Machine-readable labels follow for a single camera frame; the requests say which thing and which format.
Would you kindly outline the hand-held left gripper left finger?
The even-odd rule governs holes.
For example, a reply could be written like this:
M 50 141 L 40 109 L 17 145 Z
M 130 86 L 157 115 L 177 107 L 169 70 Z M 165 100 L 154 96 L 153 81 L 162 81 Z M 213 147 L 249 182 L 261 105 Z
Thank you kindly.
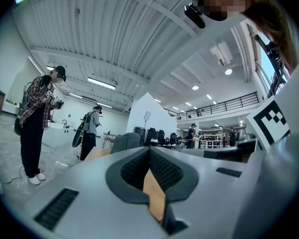
M 166 239 L 147 204 L 124 202 L 106 183 L 111 165 L 146 150 L 138 147 L 71 167 L 31 196 L 22 224 L 39 239 Z

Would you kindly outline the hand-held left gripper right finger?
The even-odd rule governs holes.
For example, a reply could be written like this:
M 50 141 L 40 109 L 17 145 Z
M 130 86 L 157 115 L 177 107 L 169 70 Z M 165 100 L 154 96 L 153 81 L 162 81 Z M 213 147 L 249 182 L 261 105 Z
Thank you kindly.
M 262 154 L 247 163 L 209 159 L 165 148 L 150 150 L 151 171 L 165 189 L 163 226 L 150 239 L 256 239 L 261 233 L 252 200 Z

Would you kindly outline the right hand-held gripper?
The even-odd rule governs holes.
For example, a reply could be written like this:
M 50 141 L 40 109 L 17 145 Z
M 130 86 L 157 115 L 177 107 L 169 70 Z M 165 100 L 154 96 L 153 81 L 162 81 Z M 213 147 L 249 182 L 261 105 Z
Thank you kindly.
M 236 147 L 181 152 L 248 162 L 239 179 L 243 201 L 236 239 L 299 239 L 299 109 L 269 100 L 250 121 L 264 146 L 251 157 Z

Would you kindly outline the white shelving rack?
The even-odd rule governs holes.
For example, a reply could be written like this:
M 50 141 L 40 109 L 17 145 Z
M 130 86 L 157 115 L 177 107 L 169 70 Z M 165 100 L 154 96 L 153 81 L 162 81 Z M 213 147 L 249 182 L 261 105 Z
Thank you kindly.
M 204 133 L 200 136 L 199 148 L 222 148 L 226 146 L 225 140 L 225 133 L 223 132 Z

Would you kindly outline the black mezzanine railing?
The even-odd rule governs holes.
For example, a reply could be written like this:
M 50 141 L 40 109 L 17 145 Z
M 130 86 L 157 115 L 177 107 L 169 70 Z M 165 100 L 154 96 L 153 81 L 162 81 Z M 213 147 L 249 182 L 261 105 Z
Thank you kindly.
M 251 36 L 255 56 L 255 75 L 265 94 L 257 91 L 242 95 L 223 102 L 213 102 L 212 105 L 192 108 L 188 111 L 166 110 L 176 120 L 193 119 L 207 115 L 216 115 L 223 112 L 234 111 L 240 108 L 249 108 L 271 96 L 276 95 L 287 82 L 284 67 L 274 44 L 261 33 Z

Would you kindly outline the group of small ceiling panel lights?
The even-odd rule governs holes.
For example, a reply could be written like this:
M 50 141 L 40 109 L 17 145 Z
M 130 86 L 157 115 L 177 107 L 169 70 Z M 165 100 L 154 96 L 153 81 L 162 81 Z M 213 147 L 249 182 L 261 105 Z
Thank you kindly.
M 206 95 L 206 97 L 210 100 L 212 100 L 212 97 L 210 95 Z

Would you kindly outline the grey backpack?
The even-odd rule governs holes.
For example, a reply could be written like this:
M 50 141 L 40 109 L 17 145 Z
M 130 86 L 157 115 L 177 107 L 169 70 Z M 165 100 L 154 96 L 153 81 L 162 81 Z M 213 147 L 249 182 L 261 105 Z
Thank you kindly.
M 124 135 L 117 135 L 114 139 L 111 154 L 140 147 L 141 136 L 135 132 L 128 132 Z

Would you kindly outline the white sink counter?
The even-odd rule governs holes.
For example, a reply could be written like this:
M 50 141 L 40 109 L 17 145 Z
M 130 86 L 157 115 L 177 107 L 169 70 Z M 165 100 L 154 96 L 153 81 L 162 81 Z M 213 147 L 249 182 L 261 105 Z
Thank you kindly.
M 49 122 L 44 130 L 42 143 L 50 147 L 72 146 L 75 129 L 61 123 Z

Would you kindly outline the white ceiling air conditioner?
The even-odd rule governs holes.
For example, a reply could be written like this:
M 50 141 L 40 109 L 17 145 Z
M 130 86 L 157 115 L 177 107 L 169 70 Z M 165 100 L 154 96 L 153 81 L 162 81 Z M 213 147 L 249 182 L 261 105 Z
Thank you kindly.
M 222 41 L 220 43 L 215 44 L 210 48 L 210 52 L 217 58 L 217 63 L 224 67 L 225 65 L 230 65 L 233 56 L 226 42 Z

